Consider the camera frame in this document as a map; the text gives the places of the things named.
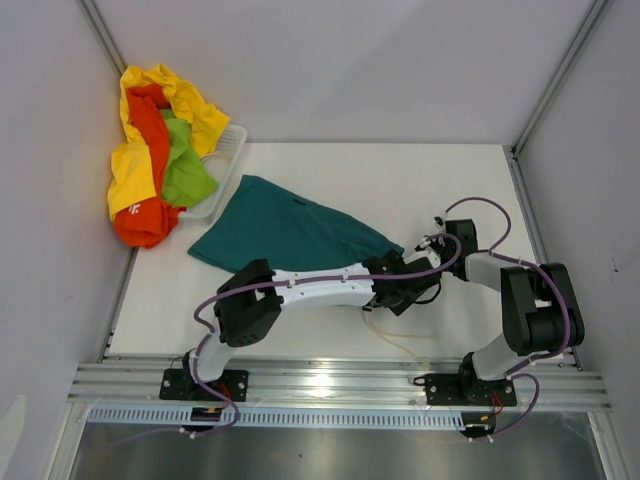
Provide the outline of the orange shorts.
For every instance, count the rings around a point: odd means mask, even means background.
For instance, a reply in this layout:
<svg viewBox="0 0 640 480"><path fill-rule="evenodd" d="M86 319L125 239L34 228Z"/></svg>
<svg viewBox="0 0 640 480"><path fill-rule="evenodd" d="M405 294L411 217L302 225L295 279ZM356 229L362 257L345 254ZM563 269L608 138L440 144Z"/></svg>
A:
<svg viewBox="0 0 640 480"><path fill-rule="evenodd" d="M179 223L182 208L162 198L165 168L169 156L169 134L160 113L170 107L157 84L131 87L126 93L130 118L142 134L151 155L156 194L116 214L112 224L119 239L129 247L151 249L160 244Z"/></svg>

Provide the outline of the teal green shorts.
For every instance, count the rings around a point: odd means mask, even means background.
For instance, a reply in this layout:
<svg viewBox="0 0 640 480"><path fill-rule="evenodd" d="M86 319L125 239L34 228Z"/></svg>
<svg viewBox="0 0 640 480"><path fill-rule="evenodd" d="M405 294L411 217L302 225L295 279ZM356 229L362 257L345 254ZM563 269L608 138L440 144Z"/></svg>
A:
<svg viewBox="0 0 640 480"><path fill-rule="evenodd" d="M322 271L389 250L404 257L402 247L354 217L259 176L245 176L220 218L188 253L231 278L258 259L278 270Z"/></svg>

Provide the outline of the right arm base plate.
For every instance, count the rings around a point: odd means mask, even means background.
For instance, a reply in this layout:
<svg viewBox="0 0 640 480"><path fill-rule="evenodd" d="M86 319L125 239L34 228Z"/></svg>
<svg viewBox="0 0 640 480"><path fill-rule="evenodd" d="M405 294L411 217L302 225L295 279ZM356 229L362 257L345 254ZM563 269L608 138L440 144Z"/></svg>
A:
<svg viewBox="0 0 640 480"><path fill-rule="evenodd" d="M424 390L431 406L515 407L517 396L512 381L478 380L459 374L427 374Z"/></svg>

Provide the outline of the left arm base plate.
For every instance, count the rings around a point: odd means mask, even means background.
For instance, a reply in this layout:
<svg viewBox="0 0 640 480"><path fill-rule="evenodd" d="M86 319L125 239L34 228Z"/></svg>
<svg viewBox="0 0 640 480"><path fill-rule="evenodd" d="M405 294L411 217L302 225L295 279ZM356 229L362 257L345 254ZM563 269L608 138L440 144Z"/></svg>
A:
<svg viewBox="0 0 640 480"><path fill-rule="evenodd" d="M206 390L184 370L167 369L163 372L159 398L192 402L220 401L218 396L210 393L210 390L215 390L233 402L245 402L248 379L249 372L246 370L225 370L219 380L206 383Z"/></svg>

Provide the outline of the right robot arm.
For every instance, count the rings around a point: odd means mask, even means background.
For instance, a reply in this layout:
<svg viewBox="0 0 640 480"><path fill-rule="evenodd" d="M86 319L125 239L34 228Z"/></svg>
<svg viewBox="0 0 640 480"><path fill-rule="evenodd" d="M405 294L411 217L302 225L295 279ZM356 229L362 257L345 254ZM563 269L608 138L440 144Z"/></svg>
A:
<svg viewBox="0 0 640 480"><path fill-rule="evenodd" d="M509 260L482 251L470 219L436 222L461 244L449 272L500 294L502 333L466 354L451 380L464 401L479 403L507 386L520 369L583 343L585 326L565 265Z"/></svg>

